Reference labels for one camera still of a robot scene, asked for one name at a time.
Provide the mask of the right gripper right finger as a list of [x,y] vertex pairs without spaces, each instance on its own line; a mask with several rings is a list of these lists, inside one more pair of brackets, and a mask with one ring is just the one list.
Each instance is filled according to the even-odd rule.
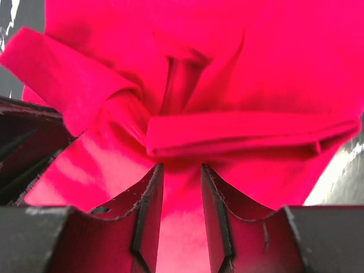
[[363,206],[269,209],[201,167],[212,272],[362,272]]

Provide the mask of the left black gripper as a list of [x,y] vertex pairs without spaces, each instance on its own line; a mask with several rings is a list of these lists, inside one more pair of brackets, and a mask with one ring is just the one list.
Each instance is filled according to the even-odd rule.
[[24,204],[25,195],[74,140],[55,109],[1,97],[1,204]]

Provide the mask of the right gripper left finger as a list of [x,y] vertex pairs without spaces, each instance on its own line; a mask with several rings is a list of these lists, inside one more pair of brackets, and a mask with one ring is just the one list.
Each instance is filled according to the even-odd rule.
[[2,272],[155,272],[164,166],[84,213],[72,206],[1,207]]

